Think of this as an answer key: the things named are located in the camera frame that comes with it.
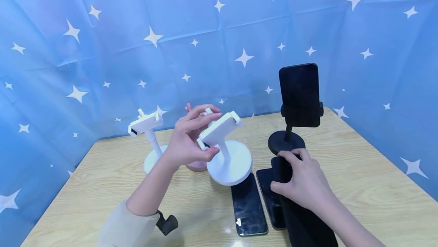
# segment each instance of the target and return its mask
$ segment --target round base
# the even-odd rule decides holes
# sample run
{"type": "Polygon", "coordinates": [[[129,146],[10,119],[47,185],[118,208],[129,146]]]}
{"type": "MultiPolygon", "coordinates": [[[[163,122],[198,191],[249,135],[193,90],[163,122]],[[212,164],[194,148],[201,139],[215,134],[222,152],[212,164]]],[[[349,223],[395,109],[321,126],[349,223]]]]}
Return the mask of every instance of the round base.
{"type": "Polygon", "coordinates": [[[193,163],[187,164],[186,167],[193,172],[204,172],[207,171],[207,162],[195,161],[193,163]]]}
{"type": "Polygon", "coordinates": [[[292,151],[297,148],[306,148],[304,140],[294,132],[290,133],[289,141],[284,141],[286,131],[274,132],[268,139],[268,147],[274,155],[280,151],[292,151]]]}
{"type": "MultiPolygon", "coordinates": [[[[166,148],[167,145],[160,146],[161,152],[164,153],[166,148]]],[[[143,169],[146,174],[149,174],[149,172],[152,170],[152,167],[156,164],[158,160],[159,157],[157,157],[157,153],[155,152],[155,150],[152,150],[152,152],[150,152],[149,155],[146,156],[143,163],[143,169]]]]}
{"type": "Polygon", "coordinates": [[[222,152],[214,156],[213,160],[207,163],[207,169],[211,178],[224,186],[234,186],[244,181],[252,169],[251,152],[236,140],[227,140],[225,145],[230,152],[231,161],[224,162],[222,152]]]}

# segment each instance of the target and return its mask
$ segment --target wooden table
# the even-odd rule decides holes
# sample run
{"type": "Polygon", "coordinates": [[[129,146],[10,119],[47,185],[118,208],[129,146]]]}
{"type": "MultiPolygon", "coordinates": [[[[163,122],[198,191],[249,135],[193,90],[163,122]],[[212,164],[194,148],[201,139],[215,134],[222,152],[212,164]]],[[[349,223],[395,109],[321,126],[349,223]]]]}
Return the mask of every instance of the wooden table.
{"type": "MultiPolygon", "coordinates": [[[[244,118],[243,123],[228,139],[248,146],[253,173],[270,167],[273,154],[267,140],[285,128],[283,118],[271,114],[244,118]]],[[[437,203],[333,112],[325,110],[320,127],[295,132],[320,162],[335,194],[383,243],[438,245],[437,203]]],[[[156,133],[162,144],[171,134],[172,130],[156,133]]],[[[151,150],[144,136],[96,142],[22,246],[96,246],[98,230],[109,213],[143,180],[143,160],[151,150]]],[[[207,172],[181,167],[160,210],[166,217],[175,215],[179,228],[168,236],[155,229],[148,246],[290,245],[287,232],[274,230],[268,215],[267,235],[239,237],[230,187],[216,184],[207,172]]]]}

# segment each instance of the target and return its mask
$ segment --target phone screen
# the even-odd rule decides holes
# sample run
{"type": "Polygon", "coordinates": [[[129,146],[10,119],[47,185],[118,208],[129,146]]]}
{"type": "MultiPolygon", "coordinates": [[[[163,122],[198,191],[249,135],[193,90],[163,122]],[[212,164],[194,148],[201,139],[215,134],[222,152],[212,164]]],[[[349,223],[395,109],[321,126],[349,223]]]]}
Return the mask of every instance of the phone screen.
{"type": "MultiPolygon", "coordinates": [[[[292,167],[283,157],[271,160],[275,181],[287,183],[292,178],[292,167]]],[[[311,210],[299,206],[288,198],[280,196],[280,203],[289,234],[294,247],[337,247],[335,233],[311,210]]]]}
{"type": "Polygon", "coordinates": [[[271,224],[275,230],[283,230],[286,228],[284,222],[283,210],[280,204],[280,196],[271,191],[271,182],[275,180],[273,170],[262,169],[256,172],[259,180],[260,190],[262,190],[263,199],[265,200],[266,209],[271,219],[271,224]]]}
{"type": "Polygon", "coordinates": [[[318,127],[319,78],[315,63],[283,67],[279,71],[283,108],[288,123],[297,127],[318,127]]]}
{"type": "Polygon", "coordinates": [[[231,186],[234,218],[239,236],[265,235],[268,233],[265,213],[257,190],[256,179],[250,173],[241,183],[231,186]]]}

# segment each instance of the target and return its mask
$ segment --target beige sleeve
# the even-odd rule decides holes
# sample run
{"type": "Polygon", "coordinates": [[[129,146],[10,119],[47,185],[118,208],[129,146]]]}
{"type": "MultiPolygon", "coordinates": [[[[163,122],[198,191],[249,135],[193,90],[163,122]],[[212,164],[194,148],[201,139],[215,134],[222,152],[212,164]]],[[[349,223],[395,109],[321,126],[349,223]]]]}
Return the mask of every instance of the beige sleeve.
{"type": "Polygon", "coordinates": [[[155,228],[159,214],[138,216],[120,203],[99,232],[98,247],[144,247],[155,228]]]}

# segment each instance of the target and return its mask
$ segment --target blue backdrop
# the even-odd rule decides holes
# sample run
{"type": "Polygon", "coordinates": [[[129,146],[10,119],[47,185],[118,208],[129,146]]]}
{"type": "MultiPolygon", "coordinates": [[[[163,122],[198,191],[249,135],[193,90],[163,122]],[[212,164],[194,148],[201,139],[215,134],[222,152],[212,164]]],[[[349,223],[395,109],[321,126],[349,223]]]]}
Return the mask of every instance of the blue backdrop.
{"type": "Polygon", "coordinates": [[[278,70],[433,198],[437,0],[0,0],[0,246],[17,247],[92,144],[137,109],[279,111],[278,70]]]}

